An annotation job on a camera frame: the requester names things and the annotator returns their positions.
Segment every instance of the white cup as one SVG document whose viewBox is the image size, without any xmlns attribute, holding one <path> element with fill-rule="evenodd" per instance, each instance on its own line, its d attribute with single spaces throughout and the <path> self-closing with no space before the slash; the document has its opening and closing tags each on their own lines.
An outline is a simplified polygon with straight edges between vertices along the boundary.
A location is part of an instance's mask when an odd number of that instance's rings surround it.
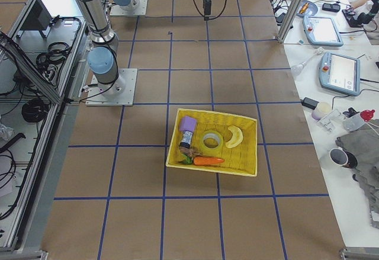
<svg viewBox="0 0 379 260">
<path fill-rule="evenodd" d="M 320 165 L 324 169 L 333 169 L 348 164 L 348 155 L 340 147 L 335 147 L 320 158 Z"/>
<path fill-rule="evenodd" d="M 329 103 L 326 102 L 319 102 L 316 105 L 316 108 L 312 112 L 312 118 L 315 120 L 320 120 L 321 118 L 328 115 L 330 112 L 332 112 L 332 106 L 330 106 Z"/>
</svg>

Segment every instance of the purple block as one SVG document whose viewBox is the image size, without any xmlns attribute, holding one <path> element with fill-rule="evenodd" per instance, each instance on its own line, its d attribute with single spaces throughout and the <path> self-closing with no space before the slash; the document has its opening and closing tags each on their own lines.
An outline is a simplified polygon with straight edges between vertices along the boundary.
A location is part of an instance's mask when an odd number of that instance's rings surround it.
<svg viewBox="0 0 379 260">
<path fill-rule="evenodd" d="M 195 131 L 197 120 L 189 116 L 184 116 L 180 121 L 179 131 L 190 131 L 193 133 Z"/>
</svg>

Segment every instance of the red cap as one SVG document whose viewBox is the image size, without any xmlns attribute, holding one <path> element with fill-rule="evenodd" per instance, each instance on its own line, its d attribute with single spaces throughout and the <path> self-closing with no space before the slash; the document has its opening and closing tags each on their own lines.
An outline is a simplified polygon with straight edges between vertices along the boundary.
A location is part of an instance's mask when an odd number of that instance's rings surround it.
<svg viewBox="0 0 379 260">
<path fill-rule="evenodd" d="M 360 115 L 362 117 L 363 120 L 365 120 L 365 122 L 368 122 L 370 121 L 373 116 L 374 116 L 374 113 L 375 113 L 375 110 L 364 110 L 362 112 L 360 112 Z"/>
</svg>

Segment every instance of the wicker basket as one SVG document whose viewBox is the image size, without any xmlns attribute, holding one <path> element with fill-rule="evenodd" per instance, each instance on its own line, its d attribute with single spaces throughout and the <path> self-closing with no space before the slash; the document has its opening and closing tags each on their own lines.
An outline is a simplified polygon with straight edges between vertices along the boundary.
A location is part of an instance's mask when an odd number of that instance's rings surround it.
<svg viewBox="0 0 379 260">
<path fill-rule="evenodd" d="M 225 161 L 218 165 L 198 166 L 184 165 L 181 161 L 184 159 L 179 151 L 179 144 L 182 139 L 182 133 L 179 131 L 179 124 L 184 116 L 190 116 L 197 120 L 191 146 L 199 149 L 200 139 L 207 130 L 219 132 L 224 141 L 230 140 L 232 132 L 228 126 L 234 125 L 242 130 L 243 140 L 238 146 L 228 149 L 223 145 L 219 158 Z M 166 166 L 185 168 L 200 171 L 210 171 L 226 174 L 235 174 L 243 176 L 256 176 L 257 174 L 257 120 L 254 118 L 220 113 L 206 110 L 178 109 L 176 114 L 174 133 L 168 152 Z"/>
</svg>

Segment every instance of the metal base plate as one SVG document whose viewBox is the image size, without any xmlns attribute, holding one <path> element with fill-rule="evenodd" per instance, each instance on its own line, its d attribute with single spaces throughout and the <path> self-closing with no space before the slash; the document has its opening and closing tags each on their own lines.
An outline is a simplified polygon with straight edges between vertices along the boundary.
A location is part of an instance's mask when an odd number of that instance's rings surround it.
<svg viewBox="0 0 379 260">
<path fill-rule="evenodd" d="M 99 88 L 93 87 L 89 89 L 88 96 L 97 95 L 96 97 L 86 100 L 87 106 L 132 106 L 134 100 L 134 91 L 136 89 L 137 82 L 137 69 L 119 69 L 119 75 L 125 79 L 125 89 L 122 93 L 105 97 L 103 94 L 99 94 Z M 92 77 L 92 84 L 97 84 L 95 76 Z"/>
<path fill-rule="evenodd" d="M 146 15 L 147 10 L 147 0 L 140 0 L 140 5 L 132 10 L 124 10 L 119 5 L 115 5 L 111 9 L 111 16 L 139 16 L 139 15 Z"/>
</svg>

